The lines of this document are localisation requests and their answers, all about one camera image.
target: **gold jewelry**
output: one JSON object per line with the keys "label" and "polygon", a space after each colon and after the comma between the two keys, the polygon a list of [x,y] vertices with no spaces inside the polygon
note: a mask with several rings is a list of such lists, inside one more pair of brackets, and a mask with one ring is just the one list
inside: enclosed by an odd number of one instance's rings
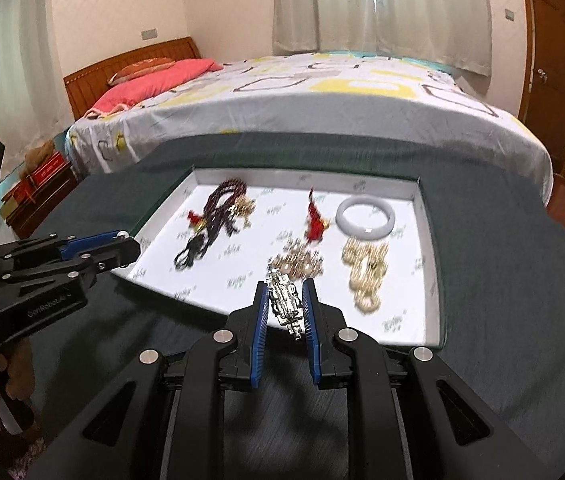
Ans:
{"label": "gold jewelry", "polygon": [[246,195],[240,195],[233,205],[233,213],[243,219],[243,229],[251,227],[249,216],[256,209],[256,200],[250,200]]}
{"label": "gold jewelry", "polygon": [[375,312],[381,306],[378,291],[387,273],[385,256],[388,249],[387,244],[374,246],[356,238],[349,238],[343,247],[343,261],[352,266],[349,288],[354,292],[355,306],[365,314]]}
{"label": "gold jewelry", "polygon": [[309,251],[307,244],[299,238],[287,241],[283,250],[287,254],[277,254],[269,263],[281,274],[287,274],[290,280],[305,280],[322,274],[323,258],[318,251]]}
{"label": "gold jewelry", "polygon": [[194,234],[197,235],[200,231],[205,229],[205,227],[207,227],[207,220],[203,218],[194,226]]}

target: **power outlet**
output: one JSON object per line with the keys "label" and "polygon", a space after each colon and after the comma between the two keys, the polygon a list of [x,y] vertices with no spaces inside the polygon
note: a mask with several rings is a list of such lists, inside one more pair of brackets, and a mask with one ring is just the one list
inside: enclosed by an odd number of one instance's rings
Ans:
{"label": "power outlet", "polygon": [[143,30],[140,35],[143,41],[153,40],[158,37],[158,31],[155,28],[150,28],[149,30]]}

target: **wall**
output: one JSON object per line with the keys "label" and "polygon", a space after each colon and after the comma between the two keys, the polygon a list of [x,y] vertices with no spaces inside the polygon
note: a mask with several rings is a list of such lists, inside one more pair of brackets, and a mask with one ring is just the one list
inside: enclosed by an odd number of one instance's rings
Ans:
{"label": "wall", "polygon": [[218,62],[272,53],[274,0],[184,0],[189,34]]}
{"label": "wall", "polygon": [[[187,36],[182,0],[51,0],[63,76],[122,52]],[[140,32],[156,28],[155,40]]]}
{"label": "wall", "polygon": [[[487,103],[518,116],[527,62],[527,14],[525,0],[490,0],[492,23],[492,75],[473,73],[457,77],[459,86]],[[514,20],[505,18],[514,11]]]}

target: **curtain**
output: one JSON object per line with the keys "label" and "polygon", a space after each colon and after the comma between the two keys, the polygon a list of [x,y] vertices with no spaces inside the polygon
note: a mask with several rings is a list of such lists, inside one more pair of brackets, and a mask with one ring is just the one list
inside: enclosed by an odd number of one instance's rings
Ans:
{"label": "curtain", "polygon": [[491,75],[489,0],[376,0],[378,50]]}
{"label": "curtain", "polygon": [[359,50],[491,74],[489,0],[275,0],[274,52]]}
{"label": "curtain", "polygon": [[274,0],[274,53],[376,50],[373,0]]}
{"label": "curtain", "polygon": [[22,162],[28,149],[72,122],[50,0],[0,0],[2,176]]}

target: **wooden headboard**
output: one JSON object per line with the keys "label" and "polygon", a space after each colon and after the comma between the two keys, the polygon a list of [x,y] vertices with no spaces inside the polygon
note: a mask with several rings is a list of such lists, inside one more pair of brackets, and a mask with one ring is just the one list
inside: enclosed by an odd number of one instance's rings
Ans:
{"label": "wooden headboard", "polygon": [[65,78],[65,88],[76,120],[85,115],[102,95],[109,90],[107,81],[127,65],[152,57],[170,57],[174,60],[199,58],[198,47],[192,38],[155,43],[124,54],[110,57],[78,70]]}

